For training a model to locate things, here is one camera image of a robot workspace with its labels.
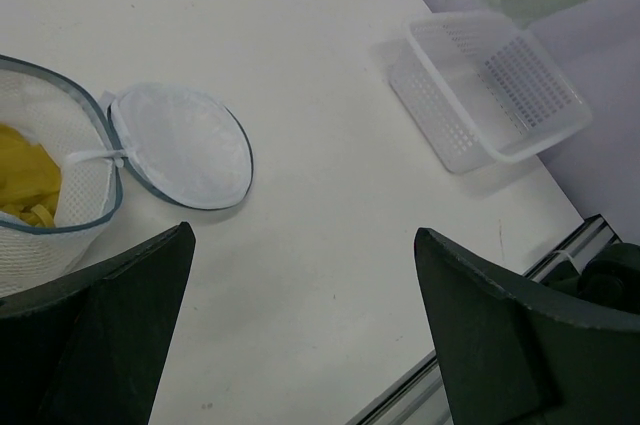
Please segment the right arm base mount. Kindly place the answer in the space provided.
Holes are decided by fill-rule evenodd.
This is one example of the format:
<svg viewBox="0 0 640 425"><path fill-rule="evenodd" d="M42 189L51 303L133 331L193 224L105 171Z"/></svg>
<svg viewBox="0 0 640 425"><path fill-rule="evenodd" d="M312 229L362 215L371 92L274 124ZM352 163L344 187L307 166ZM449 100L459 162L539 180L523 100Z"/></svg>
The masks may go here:
<svg viewBox="0 0 640 425"><path fill-rule="evenodd" d="M581 272L564 260L541 283L582 301L638 315L639 246L609 245Z"/></svg>

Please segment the white mesh laundry bag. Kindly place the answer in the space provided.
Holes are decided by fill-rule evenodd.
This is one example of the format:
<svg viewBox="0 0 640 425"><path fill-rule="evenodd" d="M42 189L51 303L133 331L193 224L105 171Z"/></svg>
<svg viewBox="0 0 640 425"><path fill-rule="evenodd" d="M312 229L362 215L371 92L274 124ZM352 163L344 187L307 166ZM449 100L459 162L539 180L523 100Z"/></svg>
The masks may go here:
<svg viewBox="0 0 640 425"><path fill-rule="evenodd" d="M1 215L1 292L9 296L72 270L122 205L123 171L149 193L194 210L239 205L254 178L248 136L210 95L161 83L101 98L69 78L1 60L1 125L40 144L61 171L55 228Z"/></svg>

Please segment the yellow bra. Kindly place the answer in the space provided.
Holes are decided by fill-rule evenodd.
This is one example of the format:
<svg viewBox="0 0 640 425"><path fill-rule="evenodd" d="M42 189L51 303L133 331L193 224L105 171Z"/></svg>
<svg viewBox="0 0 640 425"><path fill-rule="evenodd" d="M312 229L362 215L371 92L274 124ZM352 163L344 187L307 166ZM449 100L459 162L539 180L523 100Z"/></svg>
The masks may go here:
<svg viewBox="0 0 640 425"><path fill-rule="evenodd" d="M1 215L12 223L55 228L61 171L40 145L1 125Z"/></svg>

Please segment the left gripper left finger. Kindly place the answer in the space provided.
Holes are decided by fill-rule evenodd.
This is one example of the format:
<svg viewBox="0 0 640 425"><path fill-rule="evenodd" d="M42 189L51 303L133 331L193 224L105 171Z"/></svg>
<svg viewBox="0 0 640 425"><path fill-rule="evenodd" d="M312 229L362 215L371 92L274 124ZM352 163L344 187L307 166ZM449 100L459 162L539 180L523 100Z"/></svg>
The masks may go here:
<svg viewBox="0 0 640 425"><path fill-rule="evenodd" d="M2 423L148 423L194 251L182 222L2 298Z"/></svg>

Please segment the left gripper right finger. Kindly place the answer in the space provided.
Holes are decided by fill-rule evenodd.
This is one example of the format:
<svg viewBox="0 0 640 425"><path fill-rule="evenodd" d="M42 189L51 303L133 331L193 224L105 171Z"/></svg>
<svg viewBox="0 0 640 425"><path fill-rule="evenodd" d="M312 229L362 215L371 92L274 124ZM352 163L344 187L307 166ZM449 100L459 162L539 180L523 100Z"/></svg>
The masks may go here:
<svg viewBox="0 0 640 425"><path fill-rule="evenodd" d="M438 232L416 271L457 424L635 424L639 314L582 301Z"/></svg>

